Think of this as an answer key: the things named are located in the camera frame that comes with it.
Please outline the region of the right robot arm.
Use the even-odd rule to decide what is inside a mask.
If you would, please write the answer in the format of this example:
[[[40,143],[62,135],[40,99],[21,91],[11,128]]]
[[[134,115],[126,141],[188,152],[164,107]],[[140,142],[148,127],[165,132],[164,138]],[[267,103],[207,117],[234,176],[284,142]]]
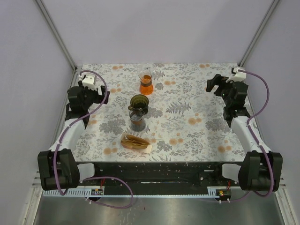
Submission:
[[[214,182],[220,186],[229,180],[237,182],[242,190],[260,194],[262,191],[276,192],[279,188],[283,157],[273,152],[251,127],[252,116],[244,106],[248,96],[248,85],[243,81],[245,73],[237,72],[233,77],[216,74],[207,81],[207,92],[217,86],[214,94],[223,99],[223,117],[237,135],[246,155],[241,165],[223,164],[214,172]]]

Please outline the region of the orange liquid glass carafe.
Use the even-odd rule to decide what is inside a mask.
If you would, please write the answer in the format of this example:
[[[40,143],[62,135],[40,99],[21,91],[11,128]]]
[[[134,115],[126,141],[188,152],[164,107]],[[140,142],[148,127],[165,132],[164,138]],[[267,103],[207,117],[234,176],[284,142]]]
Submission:
[[[152,75],[150,72],[141,72],[139,74],[140,88],[139,91],[143,95],[150,95],[153,91]]]

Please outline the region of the green glass dripper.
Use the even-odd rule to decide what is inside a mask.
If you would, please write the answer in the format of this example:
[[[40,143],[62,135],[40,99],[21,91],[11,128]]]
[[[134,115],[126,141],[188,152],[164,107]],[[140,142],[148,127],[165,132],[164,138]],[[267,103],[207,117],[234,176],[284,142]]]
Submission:
[[[147,114],[149,108],[149,99],[142,94],[133,96],[130,99],[130,105],[128,106],[128,110],[133,110],[136,108],[143,111],[144,114]]]

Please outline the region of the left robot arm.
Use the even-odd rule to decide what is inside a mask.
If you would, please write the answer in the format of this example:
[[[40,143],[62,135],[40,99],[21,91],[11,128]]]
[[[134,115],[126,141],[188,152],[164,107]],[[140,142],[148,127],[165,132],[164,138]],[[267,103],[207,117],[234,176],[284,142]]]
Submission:
[[[43,190],[67,190],[76,188],[83,180],[83,173],[77,166],[72,154],[79,137],[86,129],[93,104],[99,107],[108,103],[110,92],[107,87],[101,86],[90,90],[82,85],[71,87],[67,91],[66,117],[64,128],[57,141],[47,151],[38,154],[37,162]]]

